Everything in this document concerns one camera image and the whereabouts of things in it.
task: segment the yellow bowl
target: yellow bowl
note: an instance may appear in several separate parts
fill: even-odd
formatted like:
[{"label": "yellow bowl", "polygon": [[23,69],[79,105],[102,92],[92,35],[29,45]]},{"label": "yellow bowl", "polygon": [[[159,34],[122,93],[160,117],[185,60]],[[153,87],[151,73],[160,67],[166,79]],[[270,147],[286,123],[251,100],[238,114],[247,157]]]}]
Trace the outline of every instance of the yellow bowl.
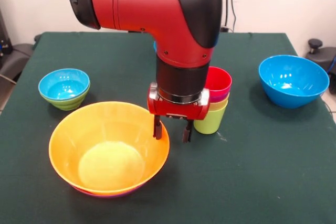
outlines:
[{"label": "yellow bowl", "polygon": [[169,136],[153,137],[153,115],[124,102],[99,102],[72,112],[55,128],[49,158],[71,186],[95,195],[122,195],[164,165]]}]

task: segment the stacked cups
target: stacked cups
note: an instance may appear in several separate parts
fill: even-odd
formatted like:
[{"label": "stacked cups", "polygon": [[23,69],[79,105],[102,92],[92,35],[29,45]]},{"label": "stacked cups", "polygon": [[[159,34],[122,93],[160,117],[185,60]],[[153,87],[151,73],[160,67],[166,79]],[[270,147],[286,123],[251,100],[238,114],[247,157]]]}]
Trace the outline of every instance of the stacked cups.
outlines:
[{"label": "stacked cups", "polygon": [[222,121],[230,96],[232,78],[218,67],[209,67],[205,88],[210,90],[209,111],[204,120],[195,120],[195,129],[202,134],[215,133]]}]

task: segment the blue bowl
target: blue bowl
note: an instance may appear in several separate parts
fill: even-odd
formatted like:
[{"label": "blue bowl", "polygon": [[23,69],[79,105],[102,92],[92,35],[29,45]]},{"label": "blue bowl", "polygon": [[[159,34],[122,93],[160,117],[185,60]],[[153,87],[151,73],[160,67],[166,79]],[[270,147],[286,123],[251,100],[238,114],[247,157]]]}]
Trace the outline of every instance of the blue bowl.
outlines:
[{"label": "blue bowl", "polygon": [[315,100],[329,86],[329,77],[319,65],[298,56],[267,58],[259,66],[259,76],[270,100],[288,109]]},{"label": "blue bowl", "polygon": [[89,76],[74,68],[59,69],[44,76],[38,84],[42,96],[55,101],[74,99],[89,88]]}]

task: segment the table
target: table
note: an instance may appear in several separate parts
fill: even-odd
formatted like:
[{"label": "table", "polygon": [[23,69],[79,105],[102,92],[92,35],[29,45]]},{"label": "table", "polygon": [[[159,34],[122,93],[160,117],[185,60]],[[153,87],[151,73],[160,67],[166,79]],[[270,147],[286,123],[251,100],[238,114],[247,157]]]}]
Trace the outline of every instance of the table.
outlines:
[{"label": "table", "polygon": [[336,223],[336,126],[321,99],[286,110],[259,82],[268,56],[295,54],[285,34],[221,34],[212,65],[233,77],[218,133],[193,133],[164,118],[171,150],[142,188],[97,199],[53,170],[48,142],[60,111],[39,95],[48,72],[79,68],[91,78],[83,105],[126,101],[146,107],[155,78],[147,34],[45,33],[0,116],[1,223]]}]

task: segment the green bowl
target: green bowl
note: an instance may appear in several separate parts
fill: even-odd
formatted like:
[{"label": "green bowl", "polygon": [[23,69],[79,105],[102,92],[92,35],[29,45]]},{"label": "green bowl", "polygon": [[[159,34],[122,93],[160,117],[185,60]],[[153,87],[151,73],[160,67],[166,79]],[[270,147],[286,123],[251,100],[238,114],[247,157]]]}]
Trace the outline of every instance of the green bowl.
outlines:
[{"label": "green bowl", "polygon": [[69,100],[52,100],[52,99],[46,98],[41,93],[40,93],[40,95],[47,102],[50,102],[53,106],[59,108],[60,110],[67,111],[67,110],[74,110],[74,109],[78,108],[81,105],[81,103],[84,101],[85,96],[89,92],[89,89],[90,89],[90,84],[89,84],[88,88],[86,89],[86,91],[84,93],[82,93],[81,95],[79,95],[77,97],[74,97],[73,99],[69,99]]}]

